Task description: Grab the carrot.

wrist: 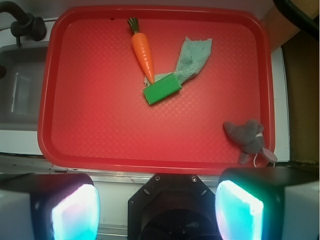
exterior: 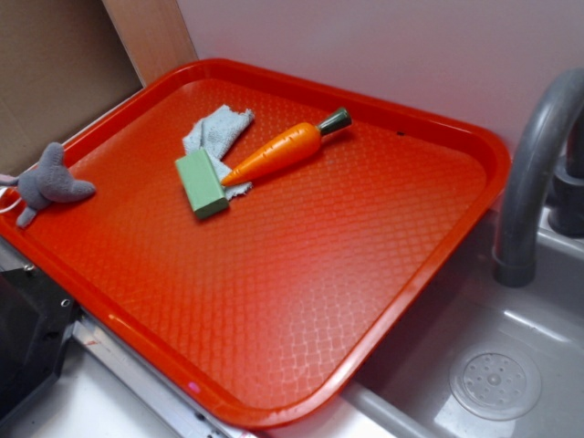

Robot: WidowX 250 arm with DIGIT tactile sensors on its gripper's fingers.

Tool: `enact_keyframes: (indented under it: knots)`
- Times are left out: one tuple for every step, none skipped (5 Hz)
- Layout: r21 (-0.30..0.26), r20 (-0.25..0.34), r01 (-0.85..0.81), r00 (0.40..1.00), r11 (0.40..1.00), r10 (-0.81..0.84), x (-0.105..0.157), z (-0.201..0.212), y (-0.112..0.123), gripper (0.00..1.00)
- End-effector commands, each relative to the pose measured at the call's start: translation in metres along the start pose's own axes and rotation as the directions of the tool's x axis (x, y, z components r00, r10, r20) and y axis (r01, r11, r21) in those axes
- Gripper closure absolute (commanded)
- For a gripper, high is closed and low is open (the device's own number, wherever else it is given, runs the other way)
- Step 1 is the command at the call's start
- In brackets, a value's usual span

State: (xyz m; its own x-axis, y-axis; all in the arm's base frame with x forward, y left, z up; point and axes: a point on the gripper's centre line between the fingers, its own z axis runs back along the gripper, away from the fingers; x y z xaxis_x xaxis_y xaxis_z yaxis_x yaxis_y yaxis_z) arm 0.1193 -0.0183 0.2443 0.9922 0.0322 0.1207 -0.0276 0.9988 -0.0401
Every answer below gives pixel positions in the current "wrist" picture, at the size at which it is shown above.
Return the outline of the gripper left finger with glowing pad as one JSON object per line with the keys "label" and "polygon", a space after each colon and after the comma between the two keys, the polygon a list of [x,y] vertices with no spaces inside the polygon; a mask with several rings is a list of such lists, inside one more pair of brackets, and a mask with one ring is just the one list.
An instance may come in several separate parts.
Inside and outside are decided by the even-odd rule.
{"label": "gripper left finger with glowing pad", "polygon": [[2,240],[94,240],[100,196],[85,173],[0,176]]}

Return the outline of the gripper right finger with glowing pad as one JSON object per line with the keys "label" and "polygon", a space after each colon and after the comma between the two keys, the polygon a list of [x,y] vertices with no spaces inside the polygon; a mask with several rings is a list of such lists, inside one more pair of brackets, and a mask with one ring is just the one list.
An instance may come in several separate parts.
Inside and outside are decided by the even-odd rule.
{"label": "gripper right finger with glowing pad", "polygon": [[228,168],[215,214],[224,240],[318,240],[319,170],[308,166]]}

